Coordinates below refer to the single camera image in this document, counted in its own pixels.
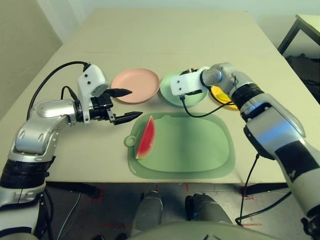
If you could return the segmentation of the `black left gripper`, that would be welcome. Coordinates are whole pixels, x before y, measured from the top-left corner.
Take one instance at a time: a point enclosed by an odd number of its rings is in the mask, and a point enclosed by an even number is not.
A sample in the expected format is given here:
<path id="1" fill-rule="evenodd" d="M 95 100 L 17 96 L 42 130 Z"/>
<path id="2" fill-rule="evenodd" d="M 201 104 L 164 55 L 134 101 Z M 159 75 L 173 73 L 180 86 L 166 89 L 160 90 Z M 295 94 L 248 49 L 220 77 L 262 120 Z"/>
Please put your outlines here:
<path id="1" fill-rule="evenodd" d="M 127 112 L 124 115 L 116 116 L 110 109 L 113 107 L 112 98 L 120 98 L 132 94 L 133 92 L 124 88 L 110 88 L 107 89 L 107 93 L 103 93 L 99 97 L 91 97 L 90 107 L 90 120 L 98 121 L 110 121 L 114 125 L 120 125 L 128 123 L 140 115 L 143 112 L 132 111 Z"/>

